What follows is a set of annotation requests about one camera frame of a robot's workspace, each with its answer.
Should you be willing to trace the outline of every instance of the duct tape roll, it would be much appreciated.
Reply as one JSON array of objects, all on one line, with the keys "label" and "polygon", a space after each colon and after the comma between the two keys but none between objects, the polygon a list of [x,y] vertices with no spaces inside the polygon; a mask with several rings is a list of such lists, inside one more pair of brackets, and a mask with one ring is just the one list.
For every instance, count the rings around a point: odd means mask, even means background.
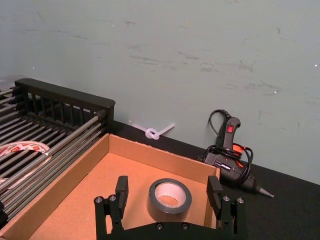
[{"label": "duct tape roll", "polygon": [[162,178],[150,186],[147,210],[157,222],[181,222],[191,202],[191,193],[182,182]]}]

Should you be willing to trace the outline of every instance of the metal rack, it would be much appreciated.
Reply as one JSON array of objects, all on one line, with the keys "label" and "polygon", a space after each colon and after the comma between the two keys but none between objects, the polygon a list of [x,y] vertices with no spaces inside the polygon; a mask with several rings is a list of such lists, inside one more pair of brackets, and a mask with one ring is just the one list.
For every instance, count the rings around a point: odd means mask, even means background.
[{"label": "metal rack", "polygon": [[10,221],[110,130],[114,105],[111,99],[30,78],[0,92],[0,148],[20,141],[50,147],[44,154],[24,150],[0,157],[0,225]]}]

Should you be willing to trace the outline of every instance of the black table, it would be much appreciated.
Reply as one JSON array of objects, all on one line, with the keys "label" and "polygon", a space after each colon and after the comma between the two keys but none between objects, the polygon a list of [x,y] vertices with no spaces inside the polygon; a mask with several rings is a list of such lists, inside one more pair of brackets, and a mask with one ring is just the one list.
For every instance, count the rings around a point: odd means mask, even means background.
[{"label": "black table", "polygon": [[[112,133],[191,159],[205,152],[165,136],[148,139],[144,132],[120,122],[114,123]],[[252,172],[274,198],[223,186],[224,195],[242,197],[246,202],[249,239],[320,240],[320,185],[257,165]]]}]

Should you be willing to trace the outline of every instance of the black glue gun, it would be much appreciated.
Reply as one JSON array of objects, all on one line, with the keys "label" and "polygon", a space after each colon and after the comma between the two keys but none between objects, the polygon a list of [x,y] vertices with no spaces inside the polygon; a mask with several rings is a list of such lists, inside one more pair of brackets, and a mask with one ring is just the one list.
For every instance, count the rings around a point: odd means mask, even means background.
[{"label": "black glue gun", "polygon": [[[221,113],[224,116],[219,133],[212,124],[212,116]],[[253,175],[251,175],[253,151],[234,143],[236,129],[240,127],[240,120],[222,109],[215,110],[209,117],[209,123],[217,135],[216,145],[207,148],[202,161],[221,169],[220,180],[231,187],[239,187],[247,192],[260,193],[271,198],[271,193],[260,187]],[[245,152],[248,163],[246,166],[240,161],[242,152]]]}]

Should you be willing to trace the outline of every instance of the open cardboard box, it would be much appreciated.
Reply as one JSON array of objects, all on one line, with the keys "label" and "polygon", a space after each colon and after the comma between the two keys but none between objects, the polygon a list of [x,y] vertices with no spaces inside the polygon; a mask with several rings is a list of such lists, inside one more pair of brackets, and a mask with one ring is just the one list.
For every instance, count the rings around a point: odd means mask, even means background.
[{"label": "open cardboard box", "polygon": [[[0,231],[5,240],[96,239],[94,198],[115,193],[119,176],[127,175],[129,195],[122,226],[154,223],[147,211],[150,185],[176,179],[191,192],[185,222],[215,227],[206,193],[208,176],[220,170],[186,157],[106,134]],[[111,232],[110,217],[106,218]]]}]

